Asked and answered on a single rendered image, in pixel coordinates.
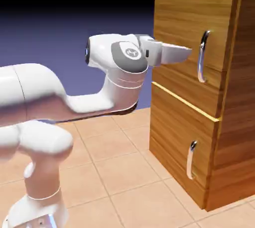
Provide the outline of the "short wooden cabinet door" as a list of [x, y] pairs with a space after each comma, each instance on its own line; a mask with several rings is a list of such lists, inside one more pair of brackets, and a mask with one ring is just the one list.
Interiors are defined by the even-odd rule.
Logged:
[[[151, 85], [149, 150], [183, 187], [195, 203], [206, 207], [212, 156], [219, 122], [179, 100], [168, 90], [153, 82]], [[194, 150], [193, 180], [186, 175], [188, 149]]]

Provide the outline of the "light wood cabinet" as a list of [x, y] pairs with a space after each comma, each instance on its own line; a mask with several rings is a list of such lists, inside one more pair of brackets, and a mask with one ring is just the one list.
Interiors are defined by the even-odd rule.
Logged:
[[219, 118], [159, 84], [185, 104], [219, 122], [206, 211], [255, 195], [255, 0], [238, 1], [225, 83]]

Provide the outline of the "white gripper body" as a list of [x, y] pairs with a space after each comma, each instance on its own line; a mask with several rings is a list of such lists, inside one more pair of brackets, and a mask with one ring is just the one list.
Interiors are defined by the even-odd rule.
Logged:
[[174, 44], [163, 43], [161, 51], [161, 63], [174, 64], [184, 62], [191, 54], [192, 49]]

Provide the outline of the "tall wooden cabinet door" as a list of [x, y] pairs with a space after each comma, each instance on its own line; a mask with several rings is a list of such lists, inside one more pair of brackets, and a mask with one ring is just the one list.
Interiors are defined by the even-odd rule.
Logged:
[[[187, 60], [162, 65], [153, 81], [208, 115], [219, 118], [225, 92], [239, 0], [155, 0], [154, 37], [192, 49]], [[207, 39], [204, 55], [205, 83], [197, 77], [201, 38]]]

